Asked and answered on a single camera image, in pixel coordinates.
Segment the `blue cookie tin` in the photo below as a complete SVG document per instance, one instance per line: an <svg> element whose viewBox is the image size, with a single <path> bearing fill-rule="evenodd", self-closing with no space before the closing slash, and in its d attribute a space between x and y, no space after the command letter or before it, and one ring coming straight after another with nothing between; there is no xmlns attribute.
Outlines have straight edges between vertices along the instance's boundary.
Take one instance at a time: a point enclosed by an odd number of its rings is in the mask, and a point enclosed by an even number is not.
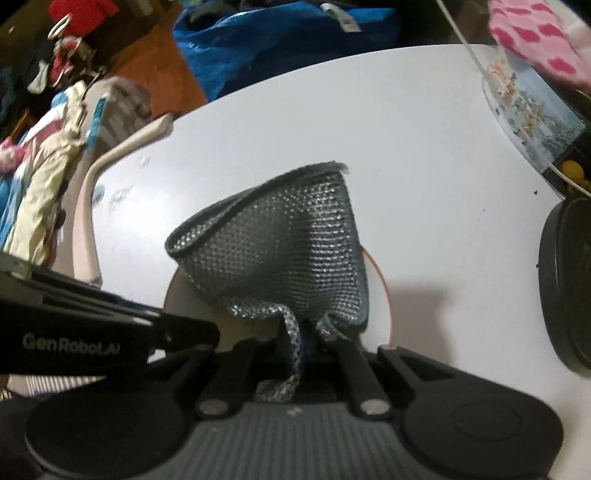
<svg viewBox="0 0 591 480"><path fill-rule="evenodd" d="M525 160L548 181L560 184L558 166L586 130L575 113L526 62L498 46L482 80L488 105Z"/></svg>

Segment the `beige chair backrest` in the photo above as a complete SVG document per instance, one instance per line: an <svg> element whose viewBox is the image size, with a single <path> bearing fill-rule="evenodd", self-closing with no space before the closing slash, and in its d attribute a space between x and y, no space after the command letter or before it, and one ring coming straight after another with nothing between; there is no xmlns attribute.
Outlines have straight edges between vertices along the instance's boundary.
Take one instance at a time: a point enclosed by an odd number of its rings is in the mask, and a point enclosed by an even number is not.
<svg viewBox="0 0 591 480"><path fill-rule="evenodd" d="M168 137L173 127L174 115L166 113L100 155L89 167L82 180L73 217L72 262L76 280L102 286L93 213L98 206L120 203L130 188L130 182L123 181L123 188L115 192L108 179L103 179L104 174L130 155Z"/></svg>

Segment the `grey mesh dish cloth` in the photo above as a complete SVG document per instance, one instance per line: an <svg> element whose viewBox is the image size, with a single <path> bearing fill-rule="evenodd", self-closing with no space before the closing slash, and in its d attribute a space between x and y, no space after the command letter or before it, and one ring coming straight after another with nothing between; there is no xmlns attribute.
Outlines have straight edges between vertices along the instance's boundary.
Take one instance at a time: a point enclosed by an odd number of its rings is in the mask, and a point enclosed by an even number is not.
<svg viewBox="0 0 591 480"><path fill-rule="evenodd" d="M367 324L369 285L345 171L338 162L291 170L201 210L165 241L204 300L238 318L283 321L287 379L257 387L256 399L294 397L304 327L335 341Z"/></svg>

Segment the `black round lid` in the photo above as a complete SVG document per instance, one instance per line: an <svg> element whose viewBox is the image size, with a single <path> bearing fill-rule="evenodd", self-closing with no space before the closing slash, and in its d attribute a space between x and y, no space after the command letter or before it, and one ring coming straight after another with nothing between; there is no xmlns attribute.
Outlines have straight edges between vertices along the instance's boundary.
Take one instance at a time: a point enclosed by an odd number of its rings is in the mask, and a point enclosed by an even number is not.
<svg viewBox="0 0 591 480"><path fill-rule="evenodd" d="M538 255L543 318L558 358L590 376L590 199L571 197L545 222Z"/></svg>

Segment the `pink patterned cloth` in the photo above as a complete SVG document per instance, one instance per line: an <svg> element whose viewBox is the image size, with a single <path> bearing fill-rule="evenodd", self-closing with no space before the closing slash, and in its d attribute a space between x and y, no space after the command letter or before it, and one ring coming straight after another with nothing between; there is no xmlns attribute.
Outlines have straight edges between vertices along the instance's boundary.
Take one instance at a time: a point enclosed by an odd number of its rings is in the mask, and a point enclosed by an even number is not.
<svg viewBox="0 0 591 480"><path fill-rule="evenodd" d="M590 60L572 45L546 1L489 1L489 32L506 51L544 75L590 93Z"/></svg>

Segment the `white ceramic bowl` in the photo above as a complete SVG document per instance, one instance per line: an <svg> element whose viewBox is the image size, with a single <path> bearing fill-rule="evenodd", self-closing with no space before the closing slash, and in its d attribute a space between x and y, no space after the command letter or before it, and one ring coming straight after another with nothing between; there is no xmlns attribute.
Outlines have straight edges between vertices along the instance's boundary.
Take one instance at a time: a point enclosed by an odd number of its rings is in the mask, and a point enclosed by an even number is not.
<svg viewBox="0 0 591 480"><path fill-rule="evenodd" d="M369 285L369 316L359 339L366 351L376 353L379 347L393 344L392 302L386 280L366 249L363 249L363 262ZM180 269L171 279L163 308L169 314L214 323L221 332L217 353L231 351L236 343L250 338L270 340L277 336L280 328L279 319L242 320L208 304Z"/></svg>

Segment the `blue plastic bag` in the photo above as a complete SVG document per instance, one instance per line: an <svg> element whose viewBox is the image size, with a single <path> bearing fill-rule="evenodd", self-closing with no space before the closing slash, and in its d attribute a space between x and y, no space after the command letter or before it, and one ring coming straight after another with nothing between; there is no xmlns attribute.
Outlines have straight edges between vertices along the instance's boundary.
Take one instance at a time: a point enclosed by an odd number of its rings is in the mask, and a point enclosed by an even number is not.
<svg viewBox="0 0 591 480"><path fill-rule="evenodd" d="M339 1L205 1L172 28L207 101L290 71L391 49L396 10Z"/></svg>

